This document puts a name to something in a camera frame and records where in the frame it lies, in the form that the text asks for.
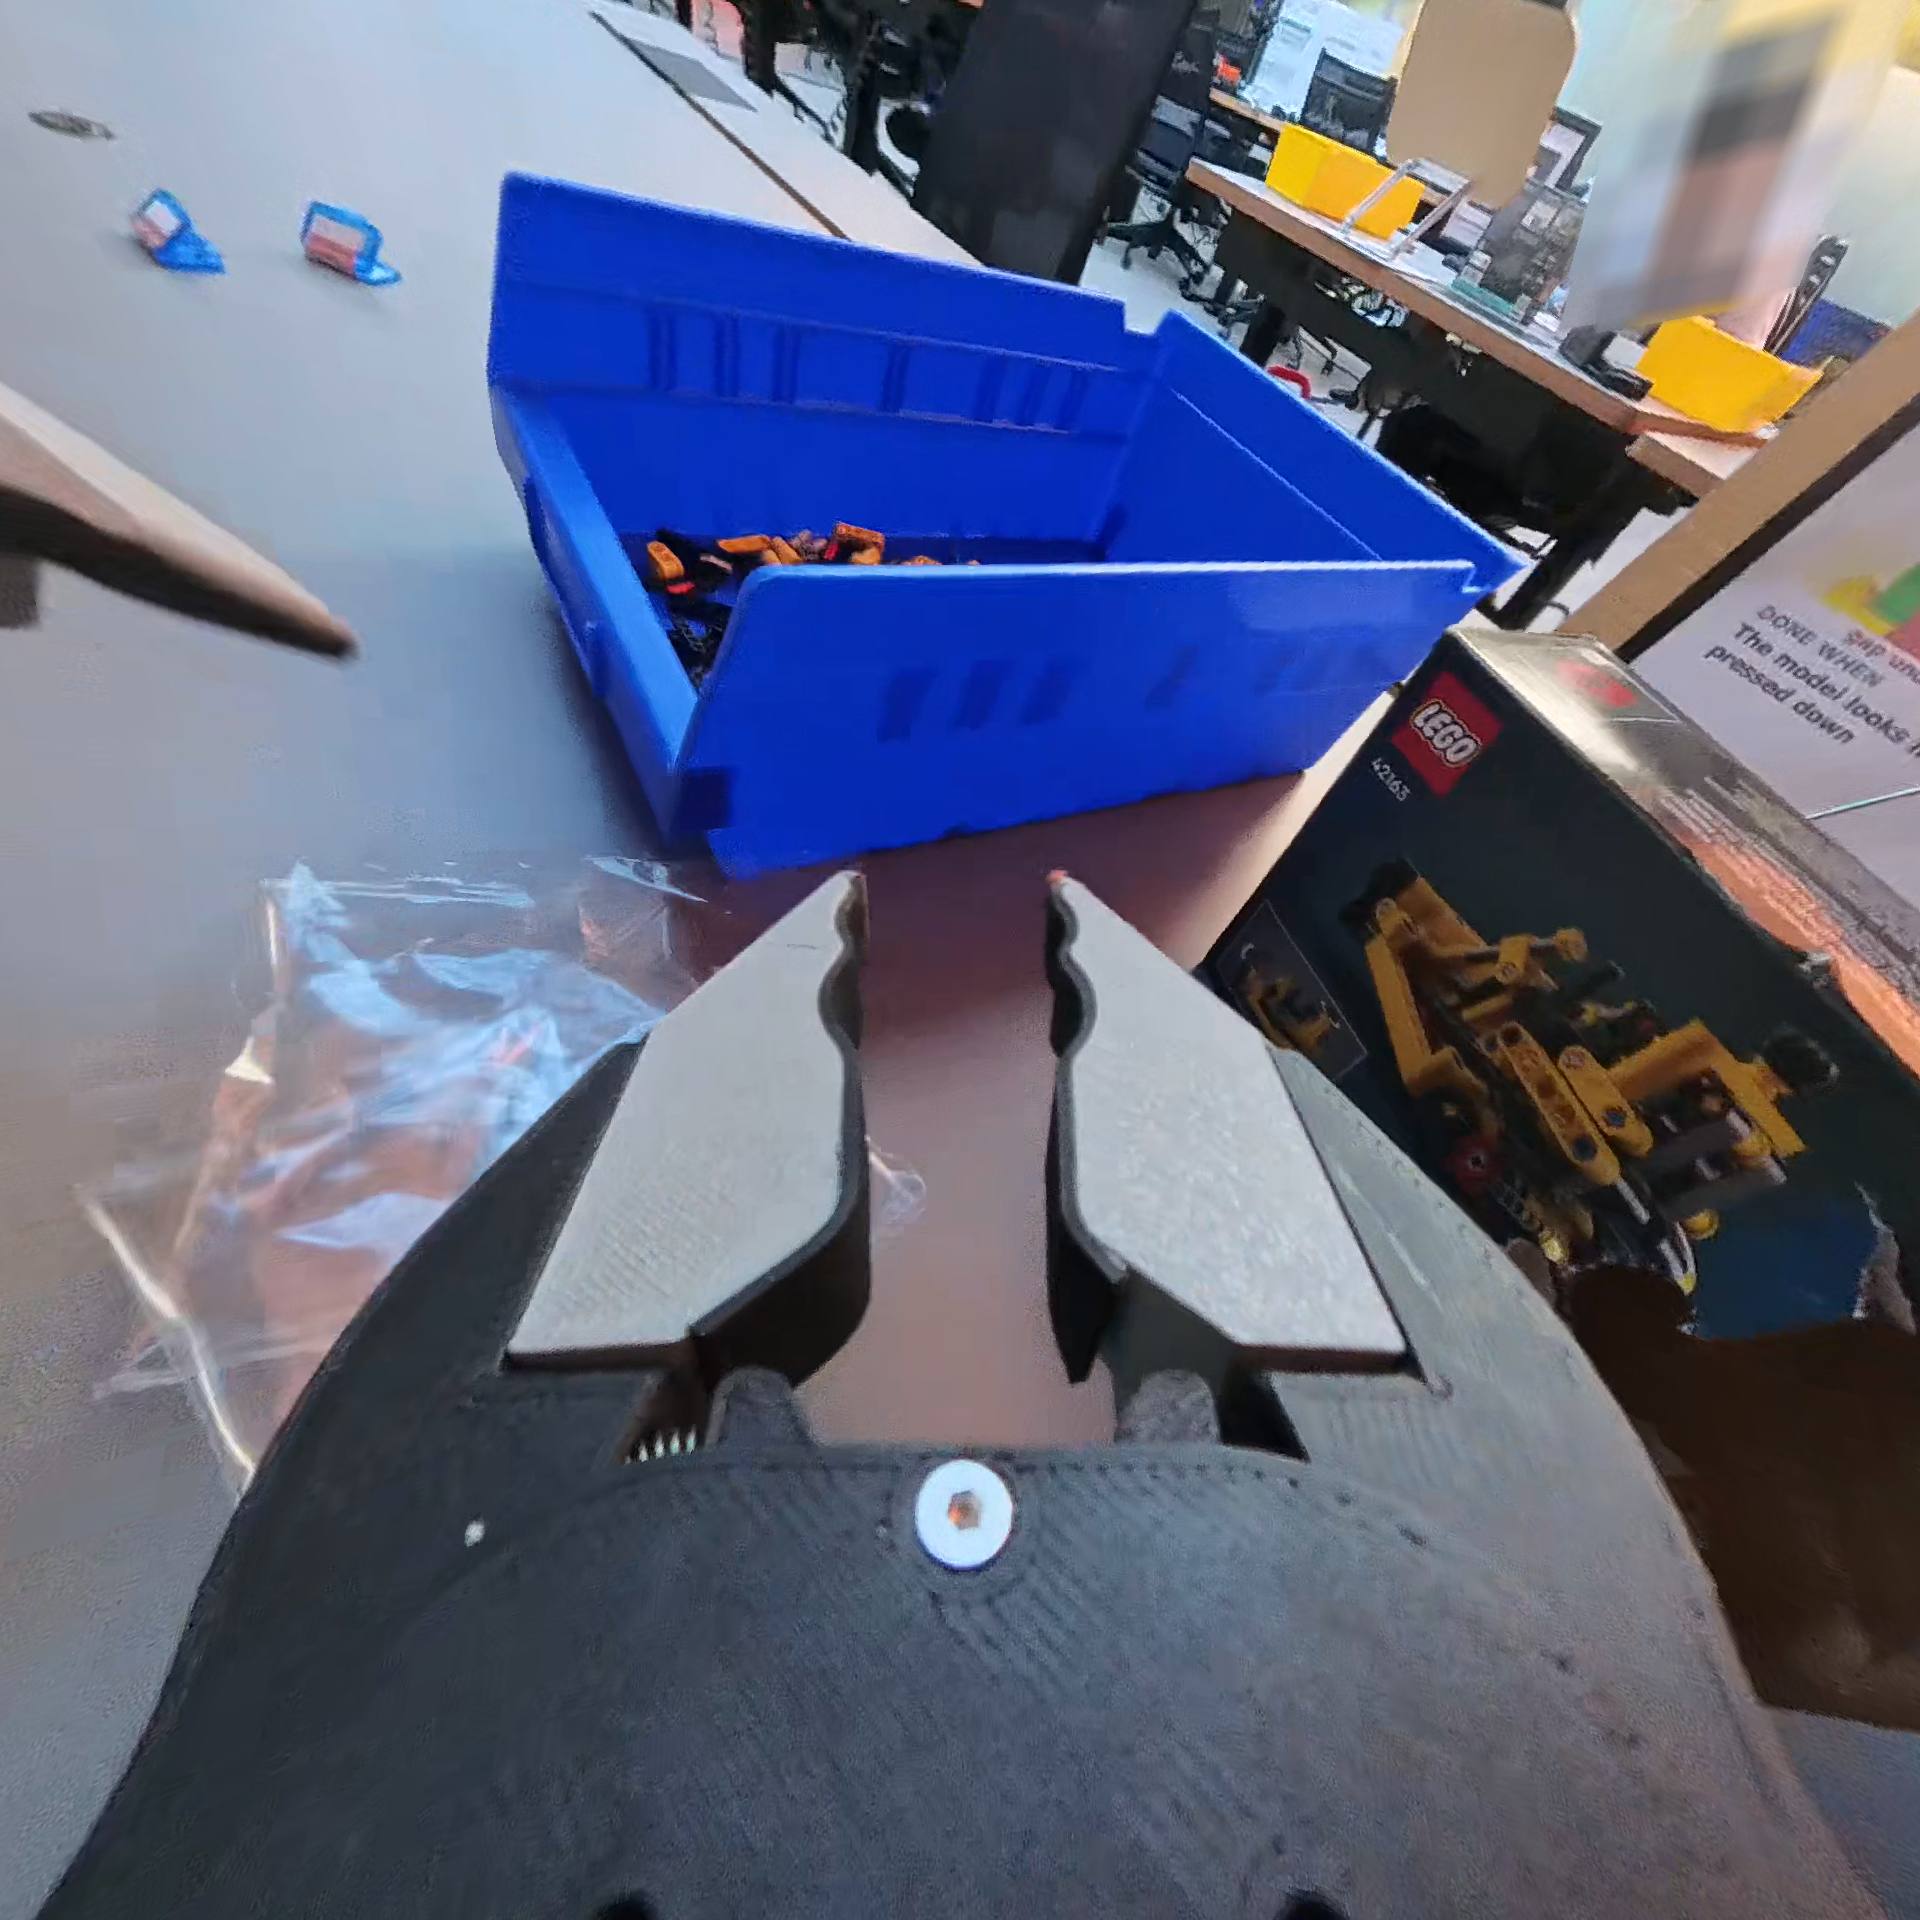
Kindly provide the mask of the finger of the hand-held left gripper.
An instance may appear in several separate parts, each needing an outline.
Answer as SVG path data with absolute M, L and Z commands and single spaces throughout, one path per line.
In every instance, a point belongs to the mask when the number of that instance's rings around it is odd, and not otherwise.
M 290 571 L 4 388 L 4 629 L 40 623 L 48 569 L 313 657 L 357 654 L 350 626 Z

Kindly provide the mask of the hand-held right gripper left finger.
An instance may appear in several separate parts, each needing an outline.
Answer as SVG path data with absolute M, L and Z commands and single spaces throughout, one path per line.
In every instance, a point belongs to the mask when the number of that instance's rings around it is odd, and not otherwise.
M 866 884 L 842 871 L 635 1051 L 508 1341 L 536 1370 L 815 1377 L 874 1290 Z

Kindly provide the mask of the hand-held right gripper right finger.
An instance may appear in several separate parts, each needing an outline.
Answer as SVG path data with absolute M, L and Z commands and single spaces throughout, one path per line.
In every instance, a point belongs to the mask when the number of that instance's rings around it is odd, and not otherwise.
M 1390 1375 L 1410 1339 L 1279 1051 L 1048 875 L 1048 1317 L 1070 1382 Z

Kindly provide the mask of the lego set cardboard box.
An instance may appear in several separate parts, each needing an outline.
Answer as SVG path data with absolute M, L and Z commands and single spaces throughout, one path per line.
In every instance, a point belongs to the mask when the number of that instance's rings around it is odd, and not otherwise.
M 1763 1701 L 1917 1732 L 1917 911 L 1605 650 L 1451 632 L 1198 975 L 1522 1256 Z

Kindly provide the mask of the pile of loose lego pieces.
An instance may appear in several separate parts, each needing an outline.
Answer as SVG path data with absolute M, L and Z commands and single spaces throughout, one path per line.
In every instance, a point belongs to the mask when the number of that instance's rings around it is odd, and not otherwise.
M 672 651 L 699 689 L 723 651 L 745 583 L 774 569 L 986 564 L 978 541 L 887 535 L 835 520 L 830 529 L 690 535 L 678 529 L 620 535 Z

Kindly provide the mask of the small blue tag holder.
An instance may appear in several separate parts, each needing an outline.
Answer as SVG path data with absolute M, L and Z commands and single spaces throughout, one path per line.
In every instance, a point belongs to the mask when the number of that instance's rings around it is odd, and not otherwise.
M 201 235 L 185 205 L 171 190 L 151 190 L 127 214 L 131 241 L 141 255 L 177 276 L 224 276 L 222 249 Z
M 301 256 L 335 276 L 365 290 L 397 286 L 397 270 L 385 261 L 383 231 L 348 205 L 313 199 L 300 228 Z

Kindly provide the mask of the empty clear plastic bag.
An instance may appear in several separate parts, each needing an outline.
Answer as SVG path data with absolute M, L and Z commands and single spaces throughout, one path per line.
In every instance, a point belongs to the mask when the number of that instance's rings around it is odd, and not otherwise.
M 695 1375 L 536 1370 L 508 1341 L 587 1157 L 651 1027 L 805 893 L 750 898 L 712 866 L 592 856 L 544 887 L 323 881 L 267 887 L 272 998 L 229 1062 L 200 1154 L 134 1167 L 86 1199 L 185 1383 L 236 1493 L 343 1330 L 452 1204 L 601 1062 L 584 1135 L 534 1161 L 450 1239 L 455 1313 L 500 1303 L 500 1360 L 545 1382 L 639 1375 L 688 1412 L 639 1412 L 685 1442 L 712 1392 Z M 874 1239 L 924 1207 L 924 1181 L 871 1150 Z

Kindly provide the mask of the blue plastic bin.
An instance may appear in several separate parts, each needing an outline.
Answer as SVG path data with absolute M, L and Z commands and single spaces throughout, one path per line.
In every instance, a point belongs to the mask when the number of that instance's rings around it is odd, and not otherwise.
M 564 181 L 498 194 L 487 388 L 667 844 L 761 873 L 1311 768 L 1518 563 L 1181 314 Z M 620 535 L 755 576 L 698 689 Z

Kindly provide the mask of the cardboard instruction board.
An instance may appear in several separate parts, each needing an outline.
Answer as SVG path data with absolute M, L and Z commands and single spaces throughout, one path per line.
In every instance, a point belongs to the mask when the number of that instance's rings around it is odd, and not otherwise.
M 1564 623 L 1820 824 L 1917 824 L 1917 319 Z

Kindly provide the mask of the wooden background desk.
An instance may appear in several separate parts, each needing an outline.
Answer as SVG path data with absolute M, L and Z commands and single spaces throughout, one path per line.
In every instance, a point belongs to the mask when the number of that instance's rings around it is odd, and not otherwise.
M 1508 529 L 1548 538 L 1524 576 L 1480 599 L 1504 629 L 1570 611 L 1573 576 L 1637 515 L 1696 505 L 1776 434 L 1724 434 L 1626 399 L 1536 331 L 1360 249 L 1259 181 L 1190 162 L 1189 182 L 1230 212 L 1213 264 L 1223 290 L 1259 300 L 1238 345 L 1255 366 L 1297 337 L 1337 347 L 1365 368 L 1357 407 L 1387 415 L 1387 454 L 1421 454 L 1417 477 L 1432 490 L 1478 470 L 1472 505 L 1501 500 Z M 1434 470 L 1446 447 L 1455 459 Z

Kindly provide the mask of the yellow plastic bin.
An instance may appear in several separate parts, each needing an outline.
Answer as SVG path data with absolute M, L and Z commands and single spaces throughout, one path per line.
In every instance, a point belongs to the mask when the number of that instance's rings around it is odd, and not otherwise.
M 1410 228 L 1421 201 L 1421 181 L 1293 123 L 1279 132 L 1262 182 L 1305 212 L 1333 225 L 1353 221 L 1382 241 Z
M 1817 383 L 1708 319 L 1669 319 L 1643 345 L 1637 372 L 1649 399 L 1717 434 L 1759 434 L 1778 424 Z

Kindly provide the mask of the black office chair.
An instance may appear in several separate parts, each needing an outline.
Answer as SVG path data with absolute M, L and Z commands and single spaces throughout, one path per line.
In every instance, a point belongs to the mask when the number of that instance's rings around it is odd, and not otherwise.
M 982 2 L 908 195 L 978 266 L 1077 286 L 1194 2 Z

